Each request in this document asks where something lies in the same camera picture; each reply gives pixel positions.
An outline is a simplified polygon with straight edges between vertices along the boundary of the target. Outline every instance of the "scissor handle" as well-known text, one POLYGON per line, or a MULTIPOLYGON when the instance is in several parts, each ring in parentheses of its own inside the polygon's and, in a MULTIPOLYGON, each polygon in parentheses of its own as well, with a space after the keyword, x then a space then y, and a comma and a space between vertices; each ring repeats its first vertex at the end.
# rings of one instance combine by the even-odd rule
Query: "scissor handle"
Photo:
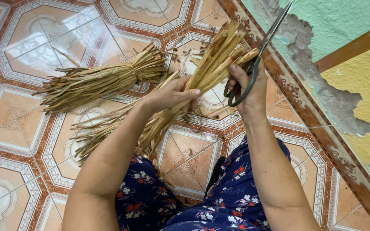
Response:
POLYGON ((235 99, 235 103, 232 103, 232 101, 234 100, 236 94, 240 90, 240 84, 238 82, 236 82, 236 85, 234 86, 234 89, 231 90, 231 91, 229 91, 229 92, 228 92, 228 84, 225 86, 225 89, 224 89, 224 97, 228 97, 229 98, 228 99, 228 106, 230 106, 230 107, 236 107, 238 104, 240 104, 248 96, 249 92, 252 90, 252 87, 255 84, 255 81, 257 80, 258 66, 260 64, 260 61, 261 61, 261 57, 260 56, 257 56, 257 58, 256 58, 256 60, 254 62, 254 67, 253 67, 251 81, 249 82, 249 84, 246 87, 246 89, 243 92, 243 94, 240 97, 238 97, 238 98, 235 99))

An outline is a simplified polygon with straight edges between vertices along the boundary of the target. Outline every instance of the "fingernail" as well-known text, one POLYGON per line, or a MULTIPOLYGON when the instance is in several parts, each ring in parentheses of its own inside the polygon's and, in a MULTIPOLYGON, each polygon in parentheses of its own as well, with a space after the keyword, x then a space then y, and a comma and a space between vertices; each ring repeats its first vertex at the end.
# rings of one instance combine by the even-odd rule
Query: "fingernail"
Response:
POLYGON ((234 63, 232 63, 230 66, 229 66, 229 70, 230 71, 236 71, 236 65, 234 63))

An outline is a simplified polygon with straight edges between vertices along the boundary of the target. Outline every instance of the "tiled floor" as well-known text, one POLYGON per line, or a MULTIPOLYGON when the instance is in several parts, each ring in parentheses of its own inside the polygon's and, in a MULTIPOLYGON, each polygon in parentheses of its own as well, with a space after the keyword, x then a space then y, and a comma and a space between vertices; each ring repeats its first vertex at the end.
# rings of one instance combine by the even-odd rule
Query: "tiled floor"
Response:
MULTIPOLYGON (((44 115, 39 106, 57 67, 124 62, 153 41, 178 51, 170 70, 192 74, 192 54, 229 18, 215 0, 14 0, 0 3, 0 230, 59 230, 69 190, 80 168, 72 156, 82 132, 72 124, 135 101, 153 85, 139 84, 101 106, 44 115)), ((177 120, 158 146, 161 172, 186 204, 203 198, 212 167, 243 138, 238 112, 223 108, 225 82, 201 98, 206 118, 177 120)), ((315 218, 323 230, 370 231, 370 217, 333 168, 274 81, 268 80, 267 116, 291 151, 315 218)))

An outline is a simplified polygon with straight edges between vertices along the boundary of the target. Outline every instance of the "green painted wall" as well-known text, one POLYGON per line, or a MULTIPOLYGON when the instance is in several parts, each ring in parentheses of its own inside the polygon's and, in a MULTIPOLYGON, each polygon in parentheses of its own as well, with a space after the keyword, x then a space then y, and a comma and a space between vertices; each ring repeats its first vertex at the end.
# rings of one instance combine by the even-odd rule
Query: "green painted wall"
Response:
MULTIPOLYGON (((255 12, 252 0, 241 1, 258 24, 268 30, 269 23, 255 12)), ((280 5, 285 6, 289 1, 280 0, 280 5)), ((290 13, 312 26, 314 37, 309 48, 313 62, 370 30, 370 0, 294 0, 290 13)), ((283 51, 284 40, 275 40, 278 40, 273 42, 276 48, 283 51)))

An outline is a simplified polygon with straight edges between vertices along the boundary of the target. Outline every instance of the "woman's left hand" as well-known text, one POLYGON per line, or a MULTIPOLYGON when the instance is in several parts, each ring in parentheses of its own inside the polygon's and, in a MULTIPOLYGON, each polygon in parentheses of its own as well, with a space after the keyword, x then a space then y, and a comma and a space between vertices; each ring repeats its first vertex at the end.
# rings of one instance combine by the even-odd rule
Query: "woman's left hand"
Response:
POLYGON ((191 100, 189 107, 192 109, 198 109, 198 98, 202 96, 200 89, 189 89, 185 92, 183 88, 191 76, 186 76, 178 79, 174 79, 167 83, 164 87, 149 93, 143 98, 143 102, 146 103, 153 113, 160 112, 167 108, 172 108, 184 101, 191 100))

